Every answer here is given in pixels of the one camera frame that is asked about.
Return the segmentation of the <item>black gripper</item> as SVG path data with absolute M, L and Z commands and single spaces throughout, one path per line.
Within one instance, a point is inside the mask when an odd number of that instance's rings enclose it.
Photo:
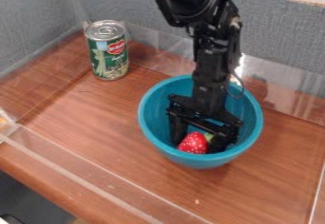
M 238 141 L 238 129 L 242 127 L 243 121 L 225 107 L 217 111 L 209 111 L 197 106 L 191 97 L 171 94 L 167 99 L 166 114 L 172 144 L 179 145 L 187 135 L 187 127 L 193 125 L 209 132 L 209 153 L 223 152 L 229 145 Z

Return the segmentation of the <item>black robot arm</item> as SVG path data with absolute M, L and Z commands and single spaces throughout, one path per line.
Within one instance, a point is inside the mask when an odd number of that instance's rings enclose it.
M 242 120 L 226 110 L 230 78 L 241 57 L 238 7 L 233 0 L 155 1 L 168 25 L 184 28 L 193 38 L 191 94 L 168 96 L 171 141 L 183 147 L 187 128 L 193 125 L 213 135 L 209 151 L 218 153 L 237 142 L 242 126 Z

